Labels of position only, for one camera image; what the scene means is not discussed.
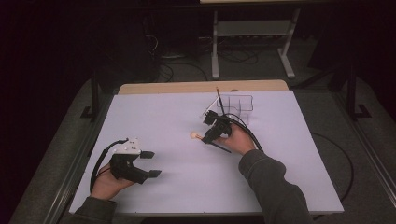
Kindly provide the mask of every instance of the gray sleeve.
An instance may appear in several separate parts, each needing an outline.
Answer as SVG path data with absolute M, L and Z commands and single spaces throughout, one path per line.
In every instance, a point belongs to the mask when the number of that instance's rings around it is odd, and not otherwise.
M 88 197 L 84 204 L 70 217 L 65 218 L 63 224 L 110 224 L 116 211 L 117 204 Z
M 239 162 L 239 171 L 256 194 L 266 224 L 313 223 L 300 188 L 285 180 L 282 162 L 250 150 Z

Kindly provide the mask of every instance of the hand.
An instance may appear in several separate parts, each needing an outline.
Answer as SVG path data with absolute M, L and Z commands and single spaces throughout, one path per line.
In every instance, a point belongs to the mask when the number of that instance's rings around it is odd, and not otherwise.
M 114 198 L 120 190 L 130 187 L 134 183 L 122 178 L 116 179 L 110 172 L 110 164 L 102 167 L 98 174 L 91 192 L 91 197 L 93 198 L 110 200 Z
M 231 124 L 231 130 L 230 137 L 220 137 L 216 141 L 241 155 L 245 155 L 248 151 L 255 149 L 253 140 L 243 129 L 236 124 Z

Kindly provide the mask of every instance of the white table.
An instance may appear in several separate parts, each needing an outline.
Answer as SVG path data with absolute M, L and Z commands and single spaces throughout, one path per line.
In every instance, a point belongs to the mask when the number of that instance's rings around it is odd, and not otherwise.
M 209 82 L 207 86 L 217 85 L 221 91 L 221 83 Z M 231 83 L 244 89 L 246 82 Z M 267 155 L 284 162 L 288 169 L 286 179 L 302 189 L 310 213 L 343 212 L 293 92 L 235 93 L 253 96 L 254 111 L 248 127 Z M 119 204 L 118 213 L 137 216 L 260 213 L 252 190 L 238 171 L 241 156 L 190 139 L 191 131 L 204 134 L 208 129 L 199 117 L 215 98 L 215 90 L 115 96 L 70 212 L 74 213 L 89 195 L 92 169 L 102 150 L 114 141 L 138 137 L 142 150 L 156 154 L 151 160 L 137 159 L 134 165 L 146 171 L 163 172 L 143 185 L 135 184 L 122 191 L 114 199 Z M 110 158 L 109 152 L 103 165 Z

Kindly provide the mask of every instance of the person's left hand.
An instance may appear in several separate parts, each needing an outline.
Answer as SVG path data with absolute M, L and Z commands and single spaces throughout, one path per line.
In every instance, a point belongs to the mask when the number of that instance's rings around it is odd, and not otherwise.
M 110 200 L 114 198 L 120 190 L 130 187 L 134 183 L 123 178 L 116 179 L 110 172 L 109 163 L 102 167 L 98 174 L 90 195 L 93 198 Z

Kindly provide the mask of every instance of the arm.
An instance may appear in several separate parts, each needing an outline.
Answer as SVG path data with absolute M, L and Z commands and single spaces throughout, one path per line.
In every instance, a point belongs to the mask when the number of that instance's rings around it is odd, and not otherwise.
M 63 224 L 110 224 L 114 216 L 117 204 L 110 200 L 122 189 L 132 186 L 134 182 L 126 179 L 116 179 L 111 174 L 110 165 L 104 166 L 93 185 L 90 197 L 70 217 L 65 218 Z
M 243 155 L 239 171 L 256 194 L 265 223 L 313 223 L 300 188 L 285 180 L 285 165 L 254 149 L 250 137 L 236 125 L 232 130 L 229 138 L 218 141 Z

